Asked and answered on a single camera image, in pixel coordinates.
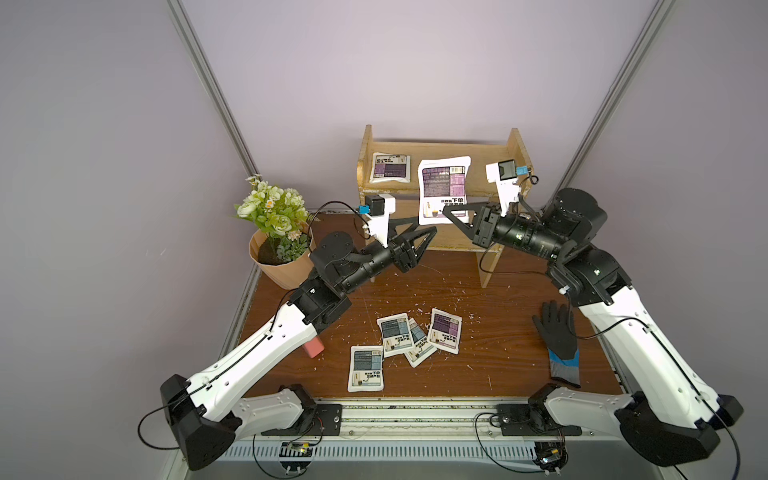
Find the purple coffee bag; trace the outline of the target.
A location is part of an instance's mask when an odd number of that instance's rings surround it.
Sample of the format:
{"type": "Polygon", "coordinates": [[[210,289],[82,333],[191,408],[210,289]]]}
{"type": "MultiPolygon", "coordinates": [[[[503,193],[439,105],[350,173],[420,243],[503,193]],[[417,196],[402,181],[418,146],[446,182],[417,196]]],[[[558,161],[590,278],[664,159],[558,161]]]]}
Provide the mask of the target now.
{"type": "Polygon", "coordinates": [[[420,225],[450,224],[443,216],[447,204],[467,203],[469,156],[424,159],[418,166],[420,225]]]}
{"type": "Polygon", "coordinates": [[[371,183],[411,181],[411,156],[406,154],[386,154],[375,152],[372,155],[371,183]]]}
{"type": "Polygon", "coordinates": [[[428,342],[435,348],[450,354],[459,354],[463,319],[460,316],[433,308],[427,335],[428,342]]]}

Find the blue coffee bag one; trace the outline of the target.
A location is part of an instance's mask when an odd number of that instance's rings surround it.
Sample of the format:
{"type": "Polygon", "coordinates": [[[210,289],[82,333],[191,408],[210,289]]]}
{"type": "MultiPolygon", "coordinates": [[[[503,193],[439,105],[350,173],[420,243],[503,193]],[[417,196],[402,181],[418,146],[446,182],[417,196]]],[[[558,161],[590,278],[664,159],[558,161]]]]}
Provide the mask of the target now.
{"type": "Polygon", "coordinates": [[[381,331],[383,356],[385,358],[404,354],[414,347],[407,313],[379,318],[377,325],[381,331]]]}

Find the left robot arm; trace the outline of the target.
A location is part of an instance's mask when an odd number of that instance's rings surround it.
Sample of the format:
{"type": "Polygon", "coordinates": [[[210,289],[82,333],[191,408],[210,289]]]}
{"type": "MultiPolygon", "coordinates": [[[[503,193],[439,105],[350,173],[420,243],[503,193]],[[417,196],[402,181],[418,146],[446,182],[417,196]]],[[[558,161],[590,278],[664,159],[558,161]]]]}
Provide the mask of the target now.
{"type": "Polygon", "coordinates": [[[326,235],[309,255],[313,268],[307,279],[256,333],[191,377],[165,380],[161,409],[188,468],[209,466],[244,436],[307,428],[316,403],[300,385],[252,400],[245,394],[339,320],[357,288],[391,266],[403,273],[415,268],[436,234],[435,227],[412,223],[386,243],[373,240],[362,249],[346,232],[326,235]]]}

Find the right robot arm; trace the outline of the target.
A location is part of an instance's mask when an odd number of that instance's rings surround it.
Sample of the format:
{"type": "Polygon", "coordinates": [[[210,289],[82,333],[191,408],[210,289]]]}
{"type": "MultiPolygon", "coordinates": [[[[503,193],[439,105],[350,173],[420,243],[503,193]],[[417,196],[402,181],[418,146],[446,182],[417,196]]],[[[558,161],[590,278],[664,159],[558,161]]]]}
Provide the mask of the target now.
{"type": "Polygon", "coordinates": [[[708,458],[743,414],[740,402],[709,387],[644,307],[625,270],[592,240],[607,219],[587,192],[560,190],[542,214],[503,214],[492,203],[447,205],[444,216],[473,244],[498,243],[542,258],[566,302],[548,302],[534,324],[551,357],[571,367],[581,336],[580,311],[636,381],[617,396],[549,384],[529,400],[543,420],[623,439],[645,460],[672,467],[708,458]]]}

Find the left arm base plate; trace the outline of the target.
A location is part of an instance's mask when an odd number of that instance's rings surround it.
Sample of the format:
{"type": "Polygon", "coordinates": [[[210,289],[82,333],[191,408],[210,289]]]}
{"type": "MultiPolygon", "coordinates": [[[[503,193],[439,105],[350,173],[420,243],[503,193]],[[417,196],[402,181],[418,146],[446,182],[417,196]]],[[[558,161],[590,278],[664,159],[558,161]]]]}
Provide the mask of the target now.
{"type": "Polygon", "coordinates": [[[341,429],[343,407],[340,403],[316,404],[305,410],[289,427],[271,429],[261,436],[302,437],[302,436],[338,436],[341,429]]]}

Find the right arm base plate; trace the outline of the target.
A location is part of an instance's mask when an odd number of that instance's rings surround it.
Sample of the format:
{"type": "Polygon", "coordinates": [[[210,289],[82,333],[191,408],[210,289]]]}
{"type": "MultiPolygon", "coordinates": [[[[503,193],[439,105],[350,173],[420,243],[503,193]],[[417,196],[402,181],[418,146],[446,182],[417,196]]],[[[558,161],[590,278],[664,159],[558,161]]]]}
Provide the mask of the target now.
{"type": "Polygon", "coordinates": [[[577,437],[578,426],[558,424],[542,407],[522,403],[500,404],[490,420],[503,436],[577,437]]]}

